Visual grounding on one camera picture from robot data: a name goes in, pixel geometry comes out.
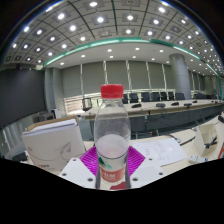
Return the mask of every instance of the bottle label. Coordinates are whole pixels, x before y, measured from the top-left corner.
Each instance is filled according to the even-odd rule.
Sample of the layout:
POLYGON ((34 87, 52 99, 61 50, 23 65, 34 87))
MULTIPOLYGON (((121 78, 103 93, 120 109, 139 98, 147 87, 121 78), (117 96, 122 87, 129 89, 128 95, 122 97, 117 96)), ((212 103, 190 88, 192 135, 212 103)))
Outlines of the bottle label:
POLYGON ((124 177, 127 152, 118 158, 107 158, 97 152, 101 177, 108 182, 117 182, 124 177))

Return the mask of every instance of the office chair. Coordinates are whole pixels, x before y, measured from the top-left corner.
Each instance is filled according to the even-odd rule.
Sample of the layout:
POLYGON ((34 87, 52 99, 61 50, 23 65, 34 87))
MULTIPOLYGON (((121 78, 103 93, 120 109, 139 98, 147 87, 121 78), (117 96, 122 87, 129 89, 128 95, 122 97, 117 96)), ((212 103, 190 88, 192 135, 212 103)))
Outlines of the office chair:
POLYGON ((168 92, 169 100, 174 100, 173 92, 168 92))
POLYGON ((150 102, 150 96, 148 92, 141 93, 142 96, 142 102, 150 102))
POLYGON ((153 102, 160 101, 160 95, 159 95, 159 92, 153 92, 153 93, 152 93, 152 101, 153 101, 153 102))
POLYGON ((86 111, 88 111, 91 108, 92 108, 91 98, 84 98, 84 99, 82 99, 82 110, 86 112, 86 111))
POLYGON ((167 94, 166 92, 160 92, 161 100, 162 101, 167 101, 167 94))
POLYGON ((122 103, 123 104, 128 104, 128 94, 123 94, 122 103))
POLYGON ((185 100, 183 93, 175 93, 175 99, 176 100, 185 100))
POLYGON ((137 93, 130 93, 130 103, 138 103, 138 95, 137 93))

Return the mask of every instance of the ceiling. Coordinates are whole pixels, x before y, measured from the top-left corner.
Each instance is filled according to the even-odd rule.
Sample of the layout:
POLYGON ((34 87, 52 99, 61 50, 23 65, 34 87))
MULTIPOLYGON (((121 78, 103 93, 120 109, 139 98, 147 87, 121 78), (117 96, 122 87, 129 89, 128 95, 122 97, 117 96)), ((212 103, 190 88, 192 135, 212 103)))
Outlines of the ceiling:
MULTIPOLYGON (((51 10, 46 9, 26 26, 29 27, 29 30, 27 32, 22 30, 7 52, 5 66, 13 63, 45 64, 63 52, 72 51, 81 45, 94 41, 117 37, 140 37, 142 40, 157 39, 180 46, 206 61, 217 74, 221 76, 223 74, 223 66, 219 55, 200 28, 185 15, 158 0, 62 1, 53 5, 51 10), (96 2, 97 5, 91 7, 90 3, 92 2, 96 2), (132 15, 133 19, 131 21, 128 20, 128 15, 132 15), (99 17, 102 17, 104 21, 99 23, 97 21, 99 17), (75 31, 70 30, 71 26, 76 27, 75 31)), ((116 59, 120 57, 122 59, 118 60, 124 60, 125 58, 127 60, 134 56, 131 49, 127 49, 126 46, 128 45, 113 44, 113 53, 114 55, 117 54, 116 59)), ((104 52, 108 47, 109 45, 88 49, 89 56, 82 58, 85 60, 84 63, 93 62, 96 58, 101 61, 107 60, 107 54, 105 55, 104 52)), ((146 58, 153 56, 154 52, 151 51, 154 49, 153 47, 155 47, 153 44, 148 44, 148 46, 145 44, 144 47, 141 47, 135 60, 146 60, 146 58)), ((156 55, 154 62, 165 63, 168 52, 178 51, 165 46, 163 48, 164 54, 158 54, 158 57, 156 55)), ((84 52, 87 52, 87 50, 75 52, 69 57, 67 56, 65 60, 68 60, 72 65, 76 64, 77 61, 83 62, 83 60, 80 60, 80 54, 84 54, 84 52)))

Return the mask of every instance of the desk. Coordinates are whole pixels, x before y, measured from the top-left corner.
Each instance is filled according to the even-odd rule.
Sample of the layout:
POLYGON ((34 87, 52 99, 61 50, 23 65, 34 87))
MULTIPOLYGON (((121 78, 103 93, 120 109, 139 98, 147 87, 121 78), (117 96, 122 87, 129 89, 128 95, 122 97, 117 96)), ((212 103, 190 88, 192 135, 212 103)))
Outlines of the desk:
MULTIPOLYGON (((214 119, 206 122, 205 124, 212 124, 212 123, 215 124, 215 127, 217 129, 218 144, 214 151, 212 151, 211 153, 209 153, 205 156, 208 158, 209 161, 216 160, 218 158, 219 152, 220 152, 222 144, 224 142, 224 135, 223 135, 224 124, 221 123, 220 121, 218 121, 218 116, 215 117, 214 119)), ((188 129, 188 130, 172 133, 172 135, 174 137, 180 138, 181 143, 183 143, 183 142, 188 141, 192 137, 194 137, 196 135, 196 132, 191 129, 188 129)), ((168 138, 170 138, 170 137, 169 136, 158 136, 158 137, 154 137, 154 138, 131 140, 130 145, 132 146, 134 142, 150 142, 150 141, 157 141, 157 140, 163 140, 163 139, 168 139, 168 138)), ((162 169, 164 170, 164 172, 167 175, 170 175, 174 172, 177 172, 185 167, 192 165, 191 163, 189 163, 190 156, 191 155, 199 155, 199 153, 193 143, 194 143, 194 140, 182 146, 184 152, 187 155, 186 159, 162 167, 162 169)), ((91 147, 93 147, 94 142, 93 141, 85 141, 84 144, 85 144, 86 149, 88 150, 91 147)), ((28 160, 28 163, 33 165, 32 161, 30 159, 28 160)), ((104 184, 101 184, 101 189, 108 190, 109 187, 104 184)))

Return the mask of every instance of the purple mat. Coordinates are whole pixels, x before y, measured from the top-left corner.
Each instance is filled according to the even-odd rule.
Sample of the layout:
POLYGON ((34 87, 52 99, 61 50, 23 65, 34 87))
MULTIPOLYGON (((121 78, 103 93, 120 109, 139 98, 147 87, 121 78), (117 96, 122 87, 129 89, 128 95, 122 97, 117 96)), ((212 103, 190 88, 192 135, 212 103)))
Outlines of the purple mat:
MULTIPOLYGON (((93 175, 97 175, 98 172, 98 158, 96 147, 92 147, 85 152, 80 160, 83 164, 92 172, 93 175)), ((145 157, 133 147, 129 147, 127 156, 127 168, 129 177, 135 172, 136 169, 142 164, 145 157)))

